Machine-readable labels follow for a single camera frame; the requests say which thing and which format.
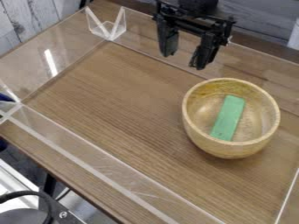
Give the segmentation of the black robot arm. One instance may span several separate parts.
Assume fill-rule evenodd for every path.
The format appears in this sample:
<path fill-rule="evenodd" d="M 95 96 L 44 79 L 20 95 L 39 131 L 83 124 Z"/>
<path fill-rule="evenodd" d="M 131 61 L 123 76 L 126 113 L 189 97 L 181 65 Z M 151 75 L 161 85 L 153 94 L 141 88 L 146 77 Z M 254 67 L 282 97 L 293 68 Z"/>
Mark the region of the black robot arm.
<path fill-rule="evenodd" d="M 214 61 L 222 46 L 231 40 L 237 20 L 217 16 L 219 0 L 178 0 L 170 3 L 155 0 L 158 42 L 161 54 L 174 56 L 179 49 L 179 34 L 185 31 L 201 38 L 190 60 L 190 67 L 198 70 Z"/>

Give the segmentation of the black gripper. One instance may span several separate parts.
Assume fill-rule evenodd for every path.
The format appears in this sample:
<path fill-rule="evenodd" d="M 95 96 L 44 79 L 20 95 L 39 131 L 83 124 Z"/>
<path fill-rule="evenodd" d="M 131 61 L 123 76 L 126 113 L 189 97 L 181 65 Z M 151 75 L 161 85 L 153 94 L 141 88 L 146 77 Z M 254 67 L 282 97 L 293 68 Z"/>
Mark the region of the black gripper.
<path fill-rule="evenodd" d="M 175 54 L 179 31 L 201 37 L 201 44 L 191 56 L 190 67 L 198 70 L 214 61 L 219 45 L 230 43 L 234 17 L 222 15 L 219 0 L 155 0 L 154 21 L 158 26 L 159 49 L 165 57 Z"/>

